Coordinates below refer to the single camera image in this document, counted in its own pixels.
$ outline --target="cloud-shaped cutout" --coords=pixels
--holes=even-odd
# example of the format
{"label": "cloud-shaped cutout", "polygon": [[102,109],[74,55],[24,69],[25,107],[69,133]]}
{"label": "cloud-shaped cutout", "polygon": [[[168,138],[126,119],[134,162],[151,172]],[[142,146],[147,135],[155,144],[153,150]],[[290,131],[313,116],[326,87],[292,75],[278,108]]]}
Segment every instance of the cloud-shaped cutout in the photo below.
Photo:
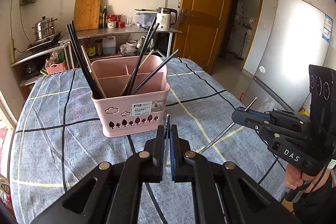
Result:
{"label": "cloud-shaped cutout", "polygon": [[122,115],[122,116],[129,116],[129,115],[131,115],[131,112],[124,111],[121,115]]}
{"label": "cloud-shaped cutout", "polygon": [[106,114],[114,114],[118,112],[119,112],[119,109],[117,107],[110,107],[107,110],[105,110]]}

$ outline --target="round sticker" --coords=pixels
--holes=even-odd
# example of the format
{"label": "round sticker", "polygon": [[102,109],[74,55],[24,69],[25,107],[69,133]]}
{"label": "round sticker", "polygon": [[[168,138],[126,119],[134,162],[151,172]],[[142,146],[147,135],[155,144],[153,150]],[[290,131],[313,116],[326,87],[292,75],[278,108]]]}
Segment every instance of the round sticker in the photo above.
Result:
{"label": "round sticker", "polygon": [[259,70],[260,70],[262,73],[265,73],[265,71],[266,71],[265,68],[264,68],[263,66],[260,66],[260,67],[259,67]]}

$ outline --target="human hand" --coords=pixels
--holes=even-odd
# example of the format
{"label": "human hand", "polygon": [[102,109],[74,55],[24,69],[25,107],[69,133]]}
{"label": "human hand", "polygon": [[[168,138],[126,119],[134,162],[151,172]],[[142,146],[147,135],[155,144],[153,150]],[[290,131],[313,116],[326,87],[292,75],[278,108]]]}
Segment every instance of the human hand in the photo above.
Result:
{"label": "human hand", "polygon": [[[291,164],[288,164],[286,166],[286,173],[285,173],[285,185],[286,187],[295,190],[297,187],[302,186],[304,180],[311,180],[311,184],[307,189],[305,189],[305,193],[309,193],[311,189],[314,187],[316,182],[319,180],[319,178],[322,175],[323,170],[316,176],[316,177],[311,177],[307,175],[306,173],[302,173],[298,168],[294,167]],[[323,175],[321,181],[319,184],[315,187],[314,191],[317,189],[321,188],[326,181],[328,180],[328,177],[330,175],[330,170],[327,169],[325,171],[325,174]]]}

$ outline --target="black sleeve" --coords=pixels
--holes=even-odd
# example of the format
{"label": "black sleeve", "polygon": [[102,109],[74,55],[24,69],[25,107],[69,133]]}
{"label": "black sleeve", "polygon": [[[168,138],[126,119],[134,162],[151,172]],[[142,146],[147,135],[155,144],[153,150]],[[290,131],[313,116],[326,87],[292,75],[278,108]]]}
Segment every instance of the black sleeve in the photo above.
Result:
{"label": "black sleeve", "polygon": [[303,224],[328,224],[336,222],[336,188],[332,188],[332,176],[312,194],[304,193],[293,203],[295,216]]}

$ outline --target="person's arm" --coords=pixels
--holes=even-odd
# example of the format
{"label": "person's arm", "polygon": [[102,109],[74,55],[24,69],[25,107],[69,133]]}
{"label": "person's arm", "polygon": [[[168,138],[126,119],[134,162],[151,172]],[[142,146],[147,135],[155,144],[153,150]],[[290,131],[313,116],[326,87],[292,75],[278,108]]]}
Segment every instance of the person's arm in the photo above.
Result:
{"label": "person's arm", "polygon": [[330,175],[334,171],[326,170],[321,181],[311,190],[320,178],[322,171],[316,176],[311,177],[288,164],[285,174],[285,185],[290,189],[296,189],[303,184],[304,180],[312,180],[310,186],[305,190],[301,199],[293,203],[295,216],[303,224],[333,223],[336,215],[336,188],[333,188],[333,178]]}

